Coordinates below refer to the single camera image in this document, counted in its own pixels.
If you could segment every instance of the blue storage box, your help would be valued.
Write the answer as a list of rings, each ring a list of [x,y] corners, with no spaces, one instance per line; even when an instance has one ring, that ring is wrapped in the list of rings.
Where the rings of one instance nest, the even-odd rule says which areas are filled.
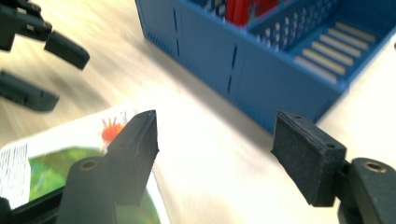
[[[224,0],[136,0],[150,40],[272,132],[318,121],[396,32],[394,0],[289,0],[237,27]]]

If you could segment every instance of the ventilation slot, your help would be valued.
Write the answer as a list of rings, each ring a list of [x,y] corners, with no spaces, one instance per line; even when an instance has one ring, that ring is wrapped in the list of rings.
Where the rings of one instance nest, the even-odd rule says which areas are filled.
[[[338,21],[304,48],[294,61],[336,82],[374,42],[374,35]]]

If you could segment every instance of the black bracket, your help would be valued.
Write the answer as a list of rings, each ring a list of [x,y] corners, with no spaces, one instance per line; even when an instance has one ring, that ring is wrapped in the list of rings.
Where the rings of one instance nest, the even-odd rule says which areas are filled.
[[[278,112],[272,153],[316,207],[341,201],[340,223],[396,223],[396,173],[380,161],[345,161],[347,149],[307,119]]]

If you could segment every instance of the grid openings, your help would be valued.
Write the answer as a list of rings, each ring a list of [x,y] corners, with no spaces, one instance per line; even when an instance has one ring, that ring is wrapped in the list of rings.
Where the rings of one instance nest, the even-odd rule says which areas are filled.
[[[207,0],[205,10],[211,12],[213,15],[224,18],[225,7],[226,0]]]
[[[163,43],[163,41],[161,41],[161,39],[158,36],[156,36],[155,34],[153,34],[152,32],[148,31],[147,38],[151,42],[153,42],[155,45],[160,47],[166,53],[168,53],[170,55],[174,55],[173,51],[171,50],[171,48],[167,44]]]
[[[11,208],[29,201],[30,165],[27,146],[0,151],[0,196],[9,200]]]
[[[375,36],[342,22],[315,40],[295,57],[295,62],[336,82],[375,42]]]
[[[257,40],[268,48],[284,49],[316,28],[335,11],[339,0],[318,0],[314,4],[301,7],[264,29]]]

